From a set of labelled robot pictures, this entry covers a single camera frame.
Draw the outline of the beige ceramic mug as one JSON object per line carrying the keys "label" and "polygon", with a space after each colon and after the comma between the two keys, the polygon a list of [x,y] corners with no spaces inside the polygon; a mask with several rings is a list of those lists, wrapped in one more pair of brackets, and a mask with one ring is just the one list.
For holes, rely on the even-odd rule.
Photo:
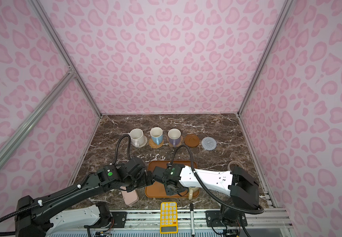
{"label": "beige ceramic mug", "polygon": [[198,196],[199,194],[199,187],[189,187],[188,189],[188,199],[192,200],[194,197]]}

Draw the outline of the white woven round coaster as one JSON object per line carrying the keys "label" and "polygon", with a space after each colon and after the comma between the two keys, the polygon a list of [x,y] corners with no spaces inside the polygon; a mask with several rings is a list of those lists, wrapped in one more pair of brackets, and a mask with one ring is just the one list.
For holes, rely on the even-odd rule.
{"label": "white woven round coaster", "polygon": [[142,136],[141,138],[138,139],[132,139],[132,144],[136,147],[136,148],[141,148],[143,146],[145,146],[148,142],[148,139],[146,136]]}

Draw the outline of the rattan woven round coaster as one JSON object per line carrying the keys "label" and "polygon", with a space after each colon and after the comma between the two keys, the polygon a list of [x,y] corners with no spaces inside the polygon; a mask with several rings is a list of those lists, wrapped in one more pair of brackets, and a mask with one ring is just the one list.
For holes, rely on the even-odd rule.
{"label": "rattan woven round coaster", "polygon": [[155,143],[152,139],[149,140],[149,146],[153,149],[159,149],[164,145],[164,141],[162,141],[159,145]]}

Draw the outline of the white speckled mug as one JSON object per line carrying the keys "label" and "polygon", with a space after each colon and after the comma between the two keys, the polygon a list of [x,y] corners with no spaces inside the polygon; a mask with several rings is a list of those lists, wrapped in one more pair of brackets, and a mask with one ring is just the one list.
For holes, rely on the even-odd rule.
{"label": "white speckled mug", "polygon": [[145,136],[145,135],[144,135],[144,133],[143,133],[143,131],[141,129],[135,128],[135,129],[130,131],[129,136],[130,136],[131,141],[132,141],[132,139],[133,140],[134,139],[138,139],[138,138],[141,138],[142,136]]}

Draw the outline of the cork paw-shaped coaster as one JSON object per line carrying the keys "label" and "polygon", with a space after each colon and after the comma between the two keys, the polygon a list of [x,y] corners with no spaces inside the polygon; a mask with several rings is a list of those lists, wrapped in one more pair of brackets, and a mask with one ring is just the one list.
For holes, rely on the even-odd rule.
{"label": "cork paw-shaped coaster", "polygon": [[174,140],[173,139],[170,139],[169,137],[167,137],[167,141],[168,141],[168,145],[171,147],[171,148],[177,148],[179,146],[182,145],[183,143],[183,136],[181,136],[180,138],[178,138],[176,141],[178,141],[177,144],[174,143]]}

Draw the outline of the brown wooden round coaster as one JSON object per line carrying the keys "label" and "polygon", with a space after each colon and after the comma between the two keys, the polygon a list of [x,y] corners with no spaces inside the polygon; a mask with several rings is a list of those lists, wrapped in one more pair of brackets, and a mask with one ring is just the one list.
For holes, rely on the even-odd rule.
{"label": "brown wooden round coaster", "polygon": [[200,139],[196,134],[189,134],[185,137],[184,143],[188,147],[194,148],[200,144]]}

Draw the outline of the white mug purple handle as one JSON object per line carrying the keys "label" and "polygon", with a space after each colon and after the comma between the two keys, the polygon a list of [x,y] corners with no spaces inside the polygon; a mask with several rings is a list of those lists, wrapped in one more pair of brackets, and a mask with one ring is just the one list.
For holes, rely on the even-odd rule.
{"label": "white mug purple handle", "polygon": [[177,128],[173,128],[173,129],[169,130],[168,137],[170,139],[173,139],[174,143],[177,144],[178,141],[176,141],[176,140],[181,137],[181,131]]}

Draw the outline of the light blue mug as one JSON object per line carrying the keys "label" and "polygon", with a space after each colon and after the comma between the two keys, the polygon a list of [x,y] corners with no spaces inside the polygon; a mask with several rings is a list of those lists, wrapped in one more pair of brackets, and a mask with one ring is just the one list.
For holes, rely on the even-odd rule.
{"label": "light blue mug", "polygon": [[160,145],[163,142],[163,130],[160,127],[154,127],[150,130],[152,141],[156,145]]}

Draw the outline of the grey knitted round coaster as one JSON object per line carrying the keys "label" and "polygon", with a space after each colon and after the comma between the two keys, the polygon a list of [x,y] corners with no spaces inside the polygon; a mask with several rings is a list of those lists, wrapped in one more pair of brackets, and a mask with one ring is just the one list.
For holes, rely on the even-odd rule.
{"label": "grey knitted round coaster", "polygon": [[202,139],[201,145],[205,150],[212,151],[217,147],[217,142],[212,137],[205,137]]}

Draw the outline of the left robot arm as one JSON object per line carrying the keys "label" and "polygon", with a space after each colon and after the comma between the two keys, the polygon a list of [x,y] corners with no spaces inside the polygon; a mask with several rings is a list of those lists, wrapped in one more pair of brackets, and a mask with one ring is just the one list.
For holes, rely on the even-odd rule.
{"label": "left robot arm", "polygon": [[17,210],[23,212],[15,217],[15,236],[44,237],[54,227],[50,219],[73,205],[121,187],[131,192],[154,182],[152,172],[142,161],[131,160],[126,164],[105,166],[88,174],[80,183],[53,194],[38,198],[24,196],[17,203]]}

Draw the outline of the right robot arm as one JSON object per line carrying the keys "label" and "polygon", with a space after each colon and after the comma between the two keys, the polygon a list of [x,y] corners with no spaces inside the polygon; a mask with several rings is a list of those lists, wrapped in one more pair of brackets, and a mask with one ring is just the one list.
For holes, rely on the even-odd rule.
{"label": "right robot arm", "polygon": [[173,164],[167,168],[155,167],[152,177],[164,185],[168,196],[188,188],[203,189],[220,204],[219,220],[226,226],[239,224],[245,214],[264,212],[259,204],[259,183],[240,167],[232,171],[209,171]]}

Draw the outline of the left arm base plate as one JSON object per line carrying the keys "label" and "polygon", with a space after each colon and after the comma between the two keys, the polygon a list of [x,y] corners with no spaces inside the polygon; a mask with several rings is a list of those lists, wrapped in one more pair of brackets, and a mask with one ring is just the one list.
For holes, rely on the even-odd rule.
{"label": "left arm base plate", "polygon": [[89,219],[84,225],[85,229],[102,229],[102,228],[124,228],[126,219],[126,211],[111,212],[104,205],[92,206],[91,213],[87,213]]}

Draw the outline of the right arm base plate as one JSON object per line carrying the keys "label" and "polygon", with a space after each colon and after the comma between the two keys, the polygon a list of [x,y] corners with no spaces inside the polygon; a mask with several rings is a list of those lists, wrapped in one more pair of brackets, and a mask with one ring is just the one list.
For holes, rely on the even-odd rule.
{"label": "right arm base plate", "polygon": [[205,211],[208,227],[240,227],[248,226],[246,216],[243,213],[226,209]]}

